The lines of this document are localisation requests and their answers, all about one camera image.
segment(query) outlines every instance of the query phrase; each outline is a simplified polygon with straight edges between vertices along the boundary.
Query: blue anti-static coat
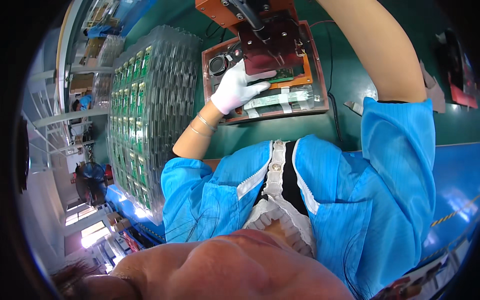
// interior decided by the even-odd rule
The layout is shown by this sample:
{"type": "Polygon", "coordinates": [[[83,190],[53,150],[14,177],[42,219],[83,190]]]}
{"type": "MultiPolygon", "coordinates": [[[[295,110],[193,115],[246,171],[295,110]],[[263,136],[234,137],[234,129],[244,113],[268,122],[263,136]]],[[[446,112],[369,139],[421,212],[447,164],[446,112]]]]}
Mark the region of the blue anti-static coat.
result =
{"type": "MultiPolygon", "coordinates": [[[[377,103],[366,97],[363,158],[314,135],[292,161],[316,238],[316,260],[370,295],[415,267],[435,209],[432,102],[377,103]]],[[[272,142],[224,157],[215,172],[174,158],[163,170],[168,242],[205,240],[245,223],[264,181],[272,142]]]]}

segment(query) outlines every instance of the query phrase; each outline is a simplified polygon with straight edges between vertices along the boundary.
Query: worker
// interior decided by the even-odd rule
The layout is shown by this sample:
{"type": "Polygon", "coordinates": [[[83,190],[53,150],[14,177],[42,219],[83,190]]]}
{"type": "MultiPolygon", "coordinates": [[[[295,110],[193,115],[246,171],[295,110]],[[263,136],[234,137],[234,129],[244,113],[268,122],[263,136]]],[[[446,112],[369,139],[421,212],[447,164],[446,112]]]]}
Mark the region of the worker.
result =
{"type": "Polygon", "coordinates": [[[92,105],[92,95],[85,95],[72,103],[73,111],[87,110],[92,105]]]}
{"type": "Polygon", "coordinates": [[[317,0],[378,91],[362,155],[314,135],[202,162],[217,123],[270,84],[241,62],[173,147],[161,175],[167,244],[82,280],[99,299],[369,299],[420,260],[435,207],[432,103],[415,50],[376,0],[317,0]]]}
{"type": "Polygon", "coordinates": [[[110,25],[98,23],[97,25],[91,27],[90,29],[85,29],[84,35],[87,36],[88,38],[106,37],[108,35],[118,36],[120,35],[121,30],[122,30],[121,26],[112,27],[110,25]]]}

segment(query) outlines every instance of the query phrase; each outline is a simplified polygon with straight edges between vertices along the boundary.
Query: silver bangle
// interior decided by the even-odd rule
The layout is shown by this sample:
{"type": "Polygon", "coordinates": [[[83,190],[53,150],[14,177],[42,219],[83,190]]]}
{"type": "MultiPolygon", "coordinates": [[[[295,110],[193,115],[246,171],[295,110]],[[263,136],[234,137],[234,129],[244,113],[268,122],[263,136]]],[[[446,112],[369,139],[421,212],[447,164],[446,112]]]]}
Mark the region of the silver bangle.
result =
{"type": "Polygon", "coordinates": [[[213,132],[216,131],[216,128],[208,124],[207,121],[200,115],[200,112],[197,112],[197,117],[202,121],[203,124],[207,125],[213,132]]]}
{"type": "Polygon", "coordinates": [[[212,135],[213,135],[213,134],[212,135],[207,135],[207,134],[203,134],[203,133],[198,132],[197,130],[195,130],[195,128],[192,127],[192,122],[190,122],[190,124],[188,124],[188,127],[190,127],[190,129],[192,129],[194,133],[199,134],[199,135],[204,136],[204,137],[212,137],[212,135]]]}

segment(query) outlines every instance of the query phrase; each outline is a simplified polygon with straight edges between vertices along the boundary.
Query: black fan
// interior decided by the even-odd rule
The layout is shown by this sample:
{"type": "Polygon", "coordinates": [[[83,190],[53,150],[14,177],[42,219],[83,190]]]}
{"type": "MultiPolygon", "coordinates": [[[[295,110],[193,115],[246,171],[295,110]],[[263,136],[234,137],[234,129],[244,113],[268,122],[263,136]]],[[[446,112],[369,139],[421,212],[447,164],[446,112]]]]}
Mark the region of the black fan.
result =
{"type": "Polygon", "coordinates": [[[75,169],[76,187],[80,199],[87,205],[96,206],[105,203],[107,177],[105,170],[96,163],[86,163],[75,169]]]}

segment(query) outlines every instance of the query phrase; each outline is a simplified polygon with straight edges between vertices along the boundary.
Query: workbench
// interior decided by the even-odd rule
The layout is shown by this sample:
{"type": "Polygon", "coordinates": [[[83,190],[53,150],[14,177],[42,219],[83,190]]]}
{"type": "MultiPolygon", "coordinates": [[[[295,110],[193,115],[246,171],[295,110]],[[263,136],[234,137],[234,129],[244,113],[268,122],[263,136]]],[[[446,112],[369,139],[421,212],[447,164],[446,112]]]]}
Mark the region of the workbench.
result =
{"type": "MultiPolygon", "coordinates": [[[[219,42],[222,30],[212,38],[205,38],[205,29],[211,19],[197,11],[194,0],[188,1],[158,0],[126,36],[125,49],[138,38],[147,35],[158,25],[167,24],[181,27],[204,40],[203,49],[219,42]]],[[[480,141],[480,110],[453,104],[446,74],[439,73],[434,55],[435,34],[448,28],[448,22],[433,0],[383,0],[381,3],[398,20],[408,34],[419,59],[425,63],[426,70],[434,76],[445,93],[446,113],[434,112],[437,145],[473,143],[480,141]]],[[[316,1],[296,0],[295,6],[300,20],[311,25],[321,20],[331,20],[325,10],[316,1]]],[[[281,139],[294,141],[307,134],[316,134],[319,138],[334,143],[344,151],[361,149],[361,117],[343,105],[346,101],[362,103],[365,96],[377,98],[376,88],[362,67],[349,42],[335,23],[327,22],[312,27],[312,34],[319,52],[325,83],[330,85],[330,45],[326,28],[330,31],[333,48],[333,77],[331,92],[336,98],[338,117],[343,142],[340,142],[330,109],[323,115],[287,117],[274,120],[253,121],[238,125],[219,126],[205,158],[221,158],[243,147],[264,141],[281,139]]],[[[227,31],[225,40],[233,37],[227,31]]],[[[194,115],[204,105],[201,70],[198,71],[195,91],[194,115]]]]}

